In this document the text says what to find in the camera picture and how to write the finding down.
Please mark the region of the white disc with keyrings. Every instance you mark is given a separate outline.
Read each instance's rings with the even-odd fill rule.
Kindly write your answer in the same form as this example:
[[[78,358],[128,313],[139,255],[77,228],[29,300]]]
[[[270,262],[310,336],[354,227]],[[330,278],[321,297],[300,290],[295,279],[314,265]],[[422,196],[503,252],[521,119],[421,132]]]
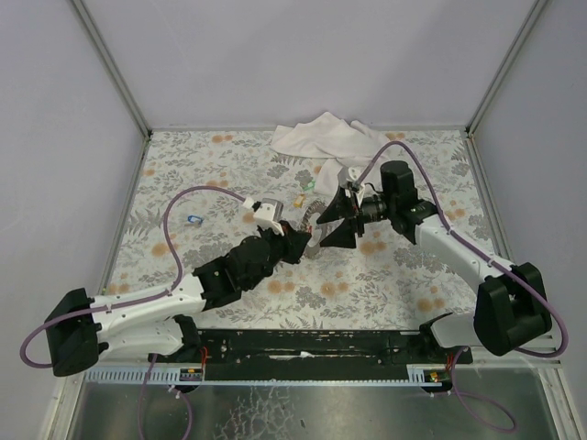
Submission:
[[[307,231],[312,234],[310,241],[304,252],[304,256],[308,259],[314,259],[320,251],[320,241],[328,234],[328,225],[318,225],[316,223],[317,218],[327,208],[326,204],[322,201],[316,200],[311,202],[302,217],[302,223],[300,224],[301,231]],[[315,226],[316,230],[310,232],[309,227]]]

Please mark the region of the blue tagged key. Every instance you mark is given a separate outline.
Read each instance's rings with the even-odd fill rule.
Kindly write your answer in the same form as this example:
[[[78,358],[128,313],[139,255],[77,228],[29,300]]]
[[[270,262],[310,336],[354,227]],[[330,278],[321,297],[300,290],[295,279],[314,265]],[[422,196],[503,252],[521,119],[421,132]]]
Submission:
[[[204,219],[201,216],[190,214],[186,218],[185,224],[187,226],[197,226],[200,227],[204,222]]]

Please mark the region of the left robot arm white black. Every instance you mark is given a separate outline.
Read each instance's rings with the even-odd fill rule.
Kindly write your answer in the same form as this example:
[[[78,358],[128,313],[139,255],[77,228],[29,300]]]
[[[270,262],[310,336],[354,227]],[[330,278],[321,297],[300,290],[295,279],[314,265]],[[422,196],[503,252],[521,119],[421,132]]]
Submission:
[[[69,291],[45,320],[53,374],[71,376],[113,355],[169,356],[193,345],[189,316],[237,302],[278,264],[300,262],[310,233],[280,225],[281,233],[262,229],[160,293],[98,299],[83,288]]]

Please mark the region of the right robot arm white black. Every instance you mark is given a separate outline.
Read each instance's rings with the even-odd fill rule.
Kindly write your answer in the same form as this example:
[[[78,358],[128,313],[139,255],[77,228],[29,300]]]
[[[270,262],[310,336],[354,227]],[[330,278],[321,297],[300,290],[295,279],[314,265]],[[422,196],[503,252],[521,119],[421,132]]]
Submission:
[[[487,255],[444,225],[434,203],[419,197],[406,162],[392,160],[380,168],[382,188],[364,193],[356,168],[338,174],[338,189],[317,222],[338,222],[320,242],[323,248],[355,248],[370,223],[387,221],[414,246],[435,255],[460,276],[475,294],[473,313],[448,313],[427,326],[439,347],[482,346],[503,356],[549,332],[550,312],[539,270],[530,263]]]

